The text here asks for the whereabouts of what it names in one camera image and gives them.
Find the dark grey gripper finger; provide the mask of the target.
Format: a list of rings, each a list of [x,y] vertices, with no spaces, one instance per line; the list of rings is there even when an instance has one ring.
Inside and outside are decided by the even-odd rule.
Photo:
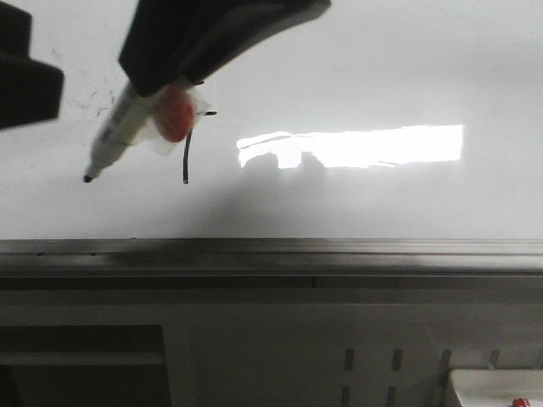
[[[196,84],[265,39],[319,18],[329,1],[140,1],[120,52],[136,92]]]
[[[61,69],[30,56],[32,16],[1,4],[1,128],[58,117],[64,85]]]

